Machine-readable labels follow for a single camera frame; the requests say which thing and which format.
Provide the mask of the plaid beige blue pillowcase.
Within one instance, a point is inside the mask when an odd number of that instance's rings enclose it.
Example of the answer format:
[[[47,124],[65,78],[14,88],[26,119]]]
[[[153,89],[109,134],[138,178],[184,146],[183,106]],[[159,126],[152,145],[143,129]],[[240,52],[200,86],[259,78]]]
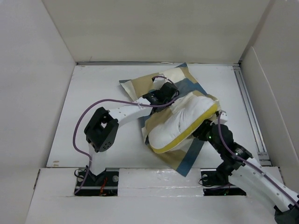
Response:
[[[197,80],[191,75],[186,63],[183,63],[175,68],[163,72],[145,75],[143,77],[139,77],[136,79],[120,80],[119,83],[123,87],[123,89],[127,92],[129,97],[133,101],[136,101],[142,95],[156,90],[153,86],[152,78],[158,75],[162,75],[169,78],[177,86],[178,90],[180,91],[178,99],[185,97],[189,93],[193,93],[194,95],[197,96],[203,95],[213,99],[217,103],[218,105],[217,111],[221,108],[219,100],[216,97],[208,94],[203,89],[203,87],[197,82]],[[151,147],[149,145],[149,140],[148,140],[146,121],[151,116],[152,115],[140,118],[143,141],[149,149],[151,149]],[[214,121],[215,119],[216,119],[216,115],[214,114],[208,120]],[[204,145],[203,141],[195,139],[191,134],[187,139],[185,139],[183,142],[181,142],[178,145],[178,149],[167,151],[162,154],[157,154],[157,153],[155,154],[161,160],[166,162],[171,168],[176,170],[180,175],[187,176],[190,169],[194,165],[203,145]]]

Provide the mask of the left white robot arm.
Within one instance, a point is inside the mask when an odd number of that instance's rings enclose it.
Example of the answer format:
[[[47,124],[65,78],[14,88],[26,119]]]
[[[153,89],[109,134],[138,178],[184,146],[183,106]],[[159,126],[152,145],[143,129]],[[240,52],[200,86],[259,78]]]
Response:
[[[104,181],[106,151],[113,145],[121,126],[162,111],[171,105],[178,95],[177,87],[166,82],[160,89],[146,93],[122,107],[111,110],[106,110],[104,107],[98,108],[84,129],[92,157],[88,180],[94,185]]]

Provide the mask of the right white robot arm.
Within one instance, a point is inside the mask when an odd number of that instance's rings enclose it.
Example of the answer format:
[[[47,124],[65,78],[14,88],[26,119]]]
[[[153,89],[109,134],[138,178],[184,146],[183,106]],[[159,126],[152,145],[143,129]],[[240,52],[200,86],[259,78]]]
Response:
[[[202,172],[200,183],[209,190],[232,184],[268,208],[278,224],[299,222],[299,195],[268,174],[252,154],[234,141],[233,133],[224,124],[205,120],[194,132],[199,140],[209,142],[222,163]]]

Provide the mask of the white pillow yellow edge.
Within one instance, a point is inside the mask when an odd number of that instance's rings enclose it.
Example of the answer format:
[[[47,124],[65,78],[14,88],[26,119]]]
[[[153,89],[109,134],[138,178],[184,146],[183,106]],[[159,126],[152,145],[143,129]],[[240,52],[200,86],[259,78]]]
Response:
[[[149,146],[157,154],[178,149],[178,145],[204,120],[211,118],[217,109],[217,103],[203,95],[189,93],[179,98],[169,108],[146,121]]]

